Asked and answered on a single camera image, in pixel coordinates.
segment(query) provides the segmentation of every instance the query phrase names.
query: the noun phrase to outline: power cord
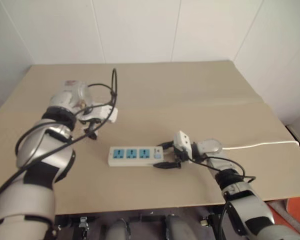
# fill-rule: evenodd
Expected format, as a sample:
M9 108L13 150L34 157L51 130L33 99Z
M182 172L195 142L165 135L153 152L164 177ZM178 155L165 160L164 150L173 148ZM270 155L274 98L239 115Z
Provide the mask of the power cord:
M29 168L31 168L32 166L34 166L35 164L41 162L43 159L79 142L80 140L90 136L91 134L93 134L95 131L97 131L98 129L100 129L110 118L111 114L113 113L115 106L116 106L116 102L117 102L117 96L118 96L118 78L117 78L117 70L114 68L112 70L112 77L111 77L111 91L115 94L114 95L114 99L113 99L113 105L112 105L112 109L110 111L110 113L108 114L108 116L97 126L95 127L93 130L87 132L86 134L68 142L65 143L64 145L50 151L47 152L41 156L38 156L36 158L34 158L29 164L22 166L15 174L13 174L7 181L5 181L5 183L0 187L0 194L3 193L4 190L7 189L7 187L18 177L20 176L23 172L25 172L26 170L28 170Z
M220 217L220 223L219 223L219 226L218 226L218 236L217 236L218 240L223 240L224 239L224 236L222 234L222 223L224 221L225 214L226 214L226 211L228 210L229 206L230 206L229 201L225 202L225 204L223 206L223 210L222 210L221 217Z
M204 157L204 158L199 158L199 159L197 159L197 160L192 160L192 159L188 159L188 160L189 160L190 162L194 163L194 164L198 164L198 165L204 166L204 167L206 167L206 168L208 168L208 169L212 169L212 170L215 170L215 171L217 171L217 172L221 172L221 170L218 169L218 168L215 168L215 167L212 167L212 166L209 166L209 165L207 165L207 164L202 163L203 161L205 161L205 160L207 160L207 159L220 159L220 160L225 160L225 161L228 161L228 162L230 162L230 163L233 163L233 164L237 165L237 166L242 170L242 175L239 175L239 174L236 174L236 175L239 176L239 177L242 177L243 179L250 179L250 180L248 181L248 183L251 183L252 181L254 181L254 180L257 178L257 177L255 177L255 176L246 176L246 170L244 169L244 167L243 167L241 164L239 164L238 162L236 162L236 161L234 161L234 160L225 158L225 157L206 156L206 157Z
M294 140L288 140L288 141L270 141L270 142L260 142L252 145L246 145L246 146L232 146L232 147L223 147L223 150L235 150L235 149L248 149L248 148L254 148L261 145L272 145L272 144L297 144L300 145L298 141Z

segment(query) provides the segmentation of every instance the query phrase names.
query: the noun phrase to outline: power strip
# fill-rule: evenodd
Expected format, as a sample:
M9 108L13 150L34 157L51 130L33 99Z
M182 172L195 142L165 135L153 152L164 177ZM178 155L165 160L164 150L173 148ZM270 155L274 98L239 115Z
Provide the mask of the power strip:
M164 161L162 146L112 146L108 157L111 167L151 167Z

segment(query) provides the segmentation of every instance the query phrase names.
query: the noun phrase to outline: white power strip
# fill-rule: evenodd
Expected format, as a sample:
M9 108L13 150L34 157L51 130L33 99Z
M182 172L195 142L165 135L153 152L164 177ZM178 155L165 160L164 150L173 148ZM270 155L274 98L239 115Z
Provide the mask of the white power strip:
M108 157L111 167L151 167L164 161L162 146L112 146Z

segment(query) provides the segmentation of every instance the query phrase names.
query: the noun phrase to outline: white wall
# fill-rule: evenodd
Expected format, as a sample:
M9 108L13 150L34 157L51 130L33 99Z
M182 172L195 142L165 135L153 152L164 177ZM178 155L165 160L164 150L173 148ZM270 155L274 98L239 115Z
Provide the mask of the white wall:
M300 115L300 0L0 0L0 104L31 64L229 59Z

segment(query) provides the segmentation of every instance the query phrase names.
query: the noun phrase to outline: blue outlet socket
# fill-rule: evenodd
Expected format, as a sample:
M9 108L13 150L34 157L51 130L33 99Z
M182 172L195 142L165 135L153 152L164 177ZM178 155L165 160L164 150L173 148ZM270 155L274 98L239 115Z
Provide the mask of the blue outlet socket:
M139 149L139 158L141 158L141 159L150 158L150 150L149 149Z
M136 149L127 149L126 150L126 158L127 159L136 159L137 158L137 150Z
M113 158L114 159L123 159L125 155L124 149L115 149L113 152Z

